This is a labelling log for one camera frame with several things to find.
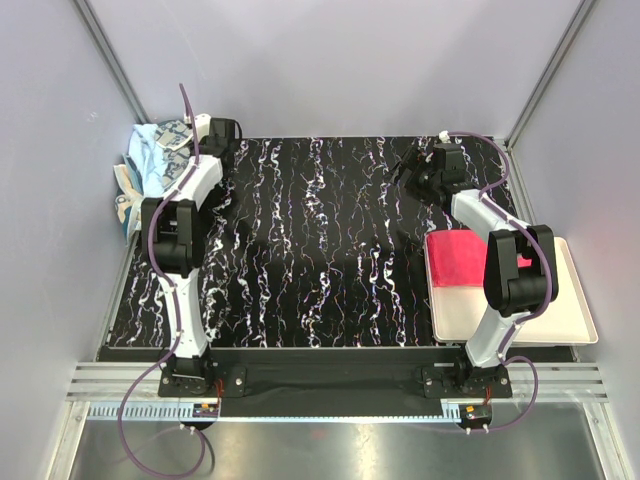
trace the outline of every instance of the white tray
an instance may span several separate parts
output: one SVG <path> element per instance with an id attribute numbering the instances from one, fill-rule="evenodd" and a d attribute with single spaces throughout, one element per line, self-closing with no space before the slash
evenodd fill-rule
<path id="1" fill-rule="evenodd" d="M 598 333 L 566 240 L 556 237 L 555 247 L 559 283 L 558 298 L 549 305 L 542 316 L 525 323 L 515 343 L 544 345 L 596 343 Z M 425 262 L 435 339 L 445 343 L 469 340 L 487 308 L 483 288 L 434 288 L 426 238 Z"/>

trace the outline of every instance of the black mount bracket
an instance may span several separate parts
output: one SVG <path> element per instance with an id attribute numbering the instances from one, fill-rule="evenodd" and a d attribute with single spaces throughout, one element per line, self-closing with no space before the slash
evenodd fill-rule
<path id="1" fill-rule="evenodd" d="M 558 296 L 558 272 L 553 232 L 546 225 L 527 227 L 544 253 L 551 270 L 551 301 Z M 518 266 L 518 256 L 531 260 L 528 267 Z M 519 231 L 497 230 L 489 233 L 484 270 L 484 294 L 489 305 L 503 317 L 534 312 L 544 301 L 547 280 L 540 257 Z"/>
<path id="2" fill-rule="evenodd" d="M 142 257 L 149 261 L 147 239 L 151 217 L 162 198 L 145 198 L 140 207 L 142 218 Z M 179 273 L 187 278 L 204 260 L 204 234 L 196 203 L 192 200 L 171 201 L 162 210 L 153 232 L 153 253 L 165 273 Z"/>
<path id="3" fill-rule="evenodd" d="M 511 398 L 511 381 L 507 369 L 476 369 L 474 375 L 460 383 L 455 366 L 429 366 L 422 368 L 424 395 L 428 399 L 443 398 Z"/>
<path id="4" fill-rule="evenodd" d="M 159 397 L 243 397 L 247 369 L 240 365 L 218 364 L 207 351 L 193 359 L 172 356 L 162 369 Z"/>
<path id="5" fill-rule="evenodd" d="M 209 134 L 198 143 L 202 155 L 213 155 L 222 162 L 225 170 L 233 167 L 233 154 L 242 141 L 242 128 L 237 120 L 231 118 L 212 118 L 209 122 Z"/>
<path id="6" fill-rule="evenodd" d="M 436 205 L 451 214 L 451 200 L 462 190 L 475 188 L 466 181 L 467 165 L 464 152 L 455 143 L 440 143 L 433 147 L 431 157 L 416 145 L 410 146 L 391 171 L 391 181 L 398 183 L 406 170 L 411 174 L 404 184 L 413 198 L 426 205 Z"/>

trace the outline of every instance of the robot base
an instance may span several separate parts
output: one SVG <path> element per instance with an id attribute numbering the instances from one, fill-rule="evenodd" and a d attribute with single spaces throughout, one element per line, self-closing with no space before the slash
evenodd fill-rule
<path id="1" fill-rule="evenodd" d="M 511 382 L 507 369 L 502 365 L 495 369 L 481 369 L 481 374 L 472 375 L 461 382 L 458 370 L 453 366 L 430 366 L 422 369 L 424 395 L 430 399 L 486 398 L 490 388 L 491 398 L 511 398 Z"/>
<path id="2" fill-rule="evenodd" d="M 189 359 L 173 356 L 162 370 L 158 396 L 177 398 L 243 397 L 246 374 L 247 370 L 242 366 L 213 363 L 208 350 L 200 358 Z"/>

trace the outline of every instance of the metal frame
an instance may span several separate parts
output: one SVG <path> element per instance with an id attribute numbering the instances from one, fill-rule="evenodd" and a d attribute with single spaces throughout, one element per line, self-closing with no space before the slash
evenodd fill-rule
<path id="1" fill-rule="evenodd" d="M 152 363 L 79 363 L 67 393 L 71 402 L 104 402 L 122 399 L 131 383 Z M 533 388 L 531 369 L 526 364 L 509 365 L 513 398 L 496 403 L 526 402 Z M 554 403 L 604 403 L 607 393 L 595 363 L 536 363 L 539 377 L 538 401 Z M 161 372 L 151 372 L 131 395 L 137 402 L 177 402 L 178 398 L 158 397 Z M 215 403 L 215 398 L 189 398 L 189 402 Z M 469 399 L 449 399 L 444 403 L 469 403 Z"/>
<path id="2" fill-rule="evenodd" d="M 87 421 L 90 402 L 73 402 L 65 411 L 64 424 L 60 430 L 47 479 L 68 480 L 76 459 L 82 432 Z"/>
<path id="3" fill-rule="evenodd" d="M 583 404 L 589 430 L 607 480 L 634 478 L 609 403 Z"/>
<path id="4" fill-rule="evenodd" d="M 209 408 L 218 408 L 221 402 L 218 399 L 206 402 Z M 146 422 L 202 422 L 210 423 L 211 417 L 198 416 L 196 410 L 200 402 L 176 401 L 176 402 L 127 402 L 122 420 L 136 420 Z M 118 419 L 120 401 L 91 402 L 87 420 Z"/>
<path id="5" fill-rule="evenodd" d="M 107 68 L 118 85 L 120 93 L 122 93 L 122 98 L 127 102 L 136 122 L 149 123 L 149 116 L 147 115 L 147 112 L 142 106 L 133 85 L 122 68 L 120 61 L 118 60 L 118 56 L 116 55 L 100 20 L 98 20 L 98 16 L 91 6 L 91 3 L 89 0 L 71 0 L 71 3 L 76 7 L 82 23 L 84 23 L 87 31 L 91 35 L 100 56 L 107 64 Z"/>
<path id="6" fill-rule="evenodd" d="M 47 478 L 49 480 L 68 479 L 73 468 L 78 446 L 90 412 L 98 411 L 92 406 L 106 405 L 113 408 L 114 402 L 121 400 L 133 379 L 137 378 L 150 364 L 131 363 L 97 363 L 78 364 L 69 393 L 68 407 L 64 425 L 61 428 Z M 617 428 L 611 414 L 611 407 L 600 372 L 594 363 L 538 363 L 539 402 L 579 403 L 585 411 L 590 433 L 607 479 L 631 480 L 631 469 L 620 441 Z M 509 365 L 509 376 L 512 380 L 514 397 L 512 399 L 494 399 L 495 403 L 526 403 L 531 395 L 532 375 L 528 365 Z M 160 372 L 152 372 L 131 397 L 138 413 L 133 414 L 136 420 L 145 419 L 150 409 L 162 408 L 165 404 L 171 408 L 192 405 L 193 403 L 216 403 L 217 399 L 189 399 L 181 402 L 176 398 L 159 398 L 157 396 Z M 450 399 L 443 401 L 443 415 L 433 418 L 404 417 L 288 417 L 274 419 L 267 417 L 235 417 L 224 418 L 225 422 L 333 422 L 333 423 L 451 423 L 456 421 L 455 411 L 458 404 L 469 403 L 468 399 Z"/>
<path id="7" fill-rule="evenodd" d="M 496 143 L 502 151 L 507 154 L 510 160 L 510 175 L 507 185 L 509 186 L 509 193 L 511 193 L 511 199 L 516 207 L 518 218 L 531 225 L 537 225 L 536 215 L 531 206 L 531 201 L 529 200 L 529 195 L 527 194 L 527 189 L 522 179 L 522 171 L 513 154 L 513 149 L 506 146 L 505 140 L 496 140 Z"/>
<path id="8" fill-rule="evenodd" d="M 598 0 L 582 0 L 580 5 L 578 5 L 578 8 L 576 8 L 573 17 L 571 17 L 571 20 L 569 21 L 569 25 L 567 25 L 558 45 L 551 55 L 551 58 L 547 62 L 538 83 L 536 83 L 536 86 L 529 96 L 524 109 L 520 113 L 518 120 L 516 120 L 516 124 L 513 126 L 511 133 L 509 133 L 506 138 L 506 144 L 509 148 L 513 148 L 518 142 L 520 135 L 522 135 L 522 131 L 527 126 L 531 115 L 533 115 L 533 112 L 540 103 L 540 100 L 553 80 L 553 77 L 556 75 L 558 68 L 562 64 L 567 53 L 571 49 L 571 45 L 573 45 L 578 33 L 584 26 L 587 18 L 589 18 L 589 14 L 593 11 L 593 7 L 596 3 L 598 3 Z"/>

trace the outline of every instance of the metal floor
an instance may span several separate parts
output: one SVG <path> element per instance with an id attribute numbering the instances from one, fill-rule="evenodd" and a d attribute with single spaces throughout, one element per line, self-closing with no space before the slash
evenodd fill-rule
<path id="1" fill-rule="evenodd" d="M 517 414 L 512 405 L 495 411 L 496 424 Z M 171 425 L 127 422 L 125 428 L 130 445 L 142 446 L 141 461 L 177 474 L 194 465 L 200 446 L 185 432 L 149 440 Z M 584 411 L 571 404 L 540 404 L 516 428 L 469 437 L 458 427 L 411 424 L 218 423 L 205 432 L 215 462 L 207 452 L 194 479 L 605 478 Z M 123 457 L 115 422 L 88 421 L 70 478 L 151 478 L 128 460 L 118 462 Z"/>

